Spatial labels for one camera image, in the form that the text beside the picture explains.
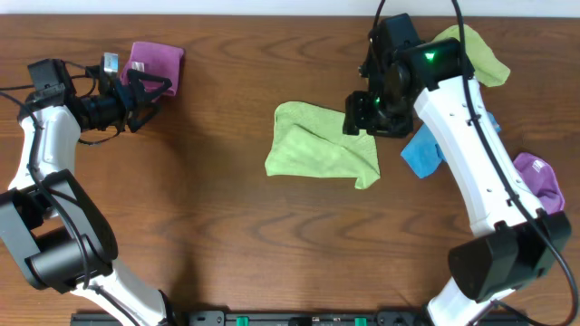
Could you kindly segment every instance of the purple cloth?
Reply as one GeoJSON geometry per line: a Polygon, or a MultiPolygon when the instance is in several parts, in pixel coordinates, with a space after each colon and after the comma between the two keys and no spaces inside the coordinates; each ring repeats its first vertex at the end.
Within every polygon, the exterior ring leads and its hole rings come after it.
{"type": "Polygon", "coordinates": [[[527,187],[544,206],[548,214],[564,209],[564,196],[558,186],[556,173],[543,159],[529,153],[519,153],[514,160],[514,167],[527,187]]]}
{"type": "MultiPolygon", "coordinates": [[[[123,85],[129,83],[127,79],[127,70],[137,69],[152,75],[171,79],[173,84],[163,94],[175,96],[178,92],[179,85],[179,65],[183,56],[183,49],[165,44],[150,42],[135,42],[130,50],[130,58],[121,73],[121,82],[123,85]]],[[[146,91],[157,89],[160,84],[154,81],[144,81],[146,91]]]]}

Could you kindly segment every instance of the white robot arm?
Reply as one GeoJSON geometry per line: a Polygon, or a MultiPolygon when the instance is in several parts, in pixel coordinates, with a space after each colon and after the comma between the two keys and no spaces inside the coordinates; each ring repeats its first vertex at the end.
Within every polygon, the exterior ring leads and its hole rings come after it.
{"type": "MultiPolygon", "coordinates": [[[[479,123],[500,162],[511,186],[518,190],[520,200],[530,212],[543,208],[540,201],[522,182],[498,134],[486,113],[476,79],[469,81],[472,101],[481,116],[479,123]]],[[[433,132],[453,177],[458,183],[469,215],[471,231],[476,237],[496,232],[495,225],[505,222],[507,226],[519,225],[526,219],[515,206],[508,204],[509,195],[499,180],[498,173],[489,160],[475,129],[470,126],[461,77],[439,82],[435,91],[425,89],[415,102],[419,118],[433,132]]],[[[484,302],[467,298],[453,279],[443,292],[431,300],[428,311],[435,325],[468,325],[487,310],[492,300],[499,300],[514,290],[498,292],[484,302]]]]}
{"type": "MultiPolygon", "coordinates": [[[[102,62],[116,59],[116,55],[110,53],[105,53],[105,57],[102,62]]],[[[37,87],[34,99],[29,102],[35,119],[26,116],[26,111],[21,111],[19,116],[24,130],[24,148],[9,187],[12,190],[0,196],[0,234],[24,276],[35,288],[53,287],[58,292],[85,297],[123,325],[173,325],[176,323],[167,298],[117,259],[111,228],[73,177],[75,148],[82,130],[128,124],[131,131],[136,131],[144,122],[134,120],[131,124],[130,116],[139,116],[136,110],[159,96],[139,99],[134,89],[142,86],[140,81],[136,87],[125,87],[114,75],[104,76],[105,71],[110,71],[107,67],[100,68],[101,95],[82,100],[75,96],[63,62],[48,60],[29,66],[34,84],[42,86],[37,87]],[[31,156],[31,151],[35,151],[35,155],[31,156]],[[24,199],[31,208],[18,208],[22,207],[21,201],[26,194],[38,189],[29,165],[34,167],[35,178],[56,194],[53,198],[82,235],[91,274],[88,287],[83,286],[87,277],[83,275],[81,264],[84,258],[73,241],[70,225],[65,224],[65,227],[38,237],[33,237],[29,231],[41,225],[43,219],[59,216],[55,207],[38,208],[45,204],[36,196],[24,199]]],[[[160,82],[164,84],[156,94],[170,87],[169,80],[160,82]]]]}

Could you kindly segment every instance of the wooden table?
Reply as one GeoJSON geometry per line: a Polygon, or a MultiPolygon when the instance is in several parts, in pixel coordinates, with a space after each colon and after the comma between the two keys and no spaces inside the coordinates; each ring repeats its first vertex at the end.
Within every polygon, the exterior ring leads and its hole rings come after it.
{"type": "MultiPolygon", "coordinates": [[[[357,66],[371,18],[3,16],[0,85],[30,83],[43,58],[96,64],[129,58],[135,41],[186,49],[179,95],[136,134],[77,148],[76,177],[108,218],[121,259],[182,309],[374,311],[419,306],[450,278],[448,250],[472,238],[446,165],[418,179],[400,157],[407,139],[377,139],[382,179],[267,177],[274,110],[307,101],[343,110],[363,90],[357,66]]],[[[452,18],[417,18],[430,40],[452,18]]],[[[536,153],[556,170],[580,226],[580,21],[468,18],[512,69],[483,89],[514,157],[536,153]]],[[[79,86],[79,92],[88,89],[79,86]]],[[[23,99],[26,92],[15,94],[23,99]]],[[[23,132],[0,110],[0,185],[15,175],[23,132]]],[[[90,133],[97,139],[111,133],[90,133]]],[[[580,275],[580,239],[564,250],[580,275]]],[[[0,324],[66,325],[98,307],[29,286],[0,246],[0,324]]],[[[558,268],[508,300],[561,321],[569,292],[558,268]]]]}

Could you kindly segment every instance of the lime green towel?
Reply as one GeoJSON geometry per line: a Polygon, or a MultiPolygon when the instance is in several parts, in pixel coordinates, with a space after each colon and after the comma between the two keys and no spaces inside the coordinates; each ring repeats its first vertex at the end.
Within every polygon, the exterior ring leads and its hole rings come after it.
{"type": "Polygon", "coordinates": [[[344,113],[290,101],[274,117],[268,176],[356,177],[357,189],[381,177],[374,137],[343,135],[344,113]]]}
{"type": "MultiPolygon", "coordinates": [[[[457,25],[437,35],[433,42],[448,39],[459,39],[459,27],[457,25]]],[[[465,41],[467,45],[468,57],[475,68],[475,76],[482,84],[493,87],[503,85],[509,76],[509,68],[501,63],[493,51],[483,41],[479,33],[471,27],[465,25],[465,41]]]]}

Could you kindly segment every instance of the blue towel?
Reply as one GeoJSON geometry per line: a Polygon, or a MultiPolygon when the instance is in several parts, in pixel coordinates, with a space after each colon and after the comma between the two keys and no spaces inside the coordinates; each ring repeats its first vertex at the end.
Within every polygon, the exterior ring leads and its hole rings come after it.
{"type": "MultiPolygon", "coordinates": [[[[491,112],[488,112],[488,115],[496,132],[500,132],[501,128],[496,122],[496,118],[491,112]]],[[[435,136],[424,124],[401,152],[401,156],[420,178],[428,177],[435,172],[441,161],[447,162],[435,136]]]]}

